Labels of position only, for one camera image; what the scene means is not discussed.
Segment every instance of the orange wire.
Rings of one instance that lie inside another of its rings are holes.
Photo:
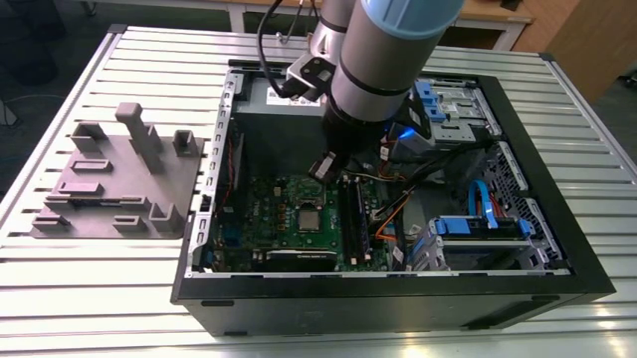
[[[388,222],[391,221],[391,219],[394,219],[394,216],[400,212],[403,206],[407,204],[407,201],[408,201],[408,197],[410,197],[410,196],[411,196],[411,194],[408,194],[407,198],[404,198],[404,201],[403,201],[402,204],[398,206],[398,208],[394,210],[394,212],[392,212],[391,215],[388,216],[387,220],[384,220],[383,225],[378,228],[376,234],[374,235],[376,238],[379,238],[382,229],[384,229],[384,227],[387,226],[387,224],[388,224]]]
[[[386,235],[378,235],[378,239],[388,240],[388,241],[396,241],[396,238],[392,236],[386,236]]]

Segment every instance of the black plastic edge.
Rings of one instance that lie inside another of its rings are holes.
[[[335,24],[332,24],[331,22],[328,22],[322,16],[320,16],[320,19],[319,19],[320,23],[330,29],[330,30],[334,30],[336,32],[340,32],[342,34],[347,32],[347,28],[343,27],[343,26],[338,26]]]
[[[537,55],[543,61],[555,62],[555,57],[549,52],[538,52]]]
[[[128,29],[128,25],[112,24],[106,32],[109,34],[123,34],[124,32],[127,32],[127,29]]]

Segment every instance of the motherboard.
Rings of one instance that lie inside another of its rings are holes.
[[[371,180],[344,177],[324,186],[304,175],[251,177],[243,220],[219,232],[217,268],[271,271],[263,265],[277,262],[301,271],[387,271],[386,248],[370,247],[366,230],[378,207]]]

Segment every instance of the wooden table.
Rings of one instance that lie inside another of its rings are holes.
[[[90,8],[88,6],[89,1],[80,2],[84,5],[84,9]],[[269,8],[272,0],[97,0],[97,2],[225,10],[229,15],[232,32],[244,33],[244,13],[264,13]],[[316,0],[316,7],[320,7],[320,5],[322,0]],[[299,0],[283,0],[276,13],[293,15],[297,6]],[[524,26],[533,23],[533,21],[533,14],[523,4],[519,5],[516,11],[508,11],[499,7],[499,1],[464,0],[459,18],[452,26],[500,31],[502,33],[492,49],[508,51],[518,40]]]

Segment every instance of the blue tab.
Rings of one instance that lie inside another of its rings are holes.
[[[431,93],[431,84],[428,82],[416,81],[416,91],[420,98],[423,98],[426,95],[435,94]]]
[[[468,222],[462,218],[444,218],[442,219],[444,227],[447,228],[447,233],[458,234],[464,233],[470,234],[471,229],[468,228]]]
[[[440,123],[447,120],[447,115],[438,110],[438,107],[424,107],[424,112],[431,122]]]
[[[519,231],[522,232],[522,237],[527,238],[533,234],[530,223],[524,219],[518,219],[518,227]]]
[[[434,108],[436,108],[436,107],[438,107],[438,98],[439,98],[438,95],[422,95],[422,96],[420,96],[422,104],[423,104],[426,107],[434,107]]]
[[[443,235],[447,233],[447,228],[444,227],[444,223],[442,220],[436,219],[434,220],[434,225],[435,225],[435,233],[438,235]]]

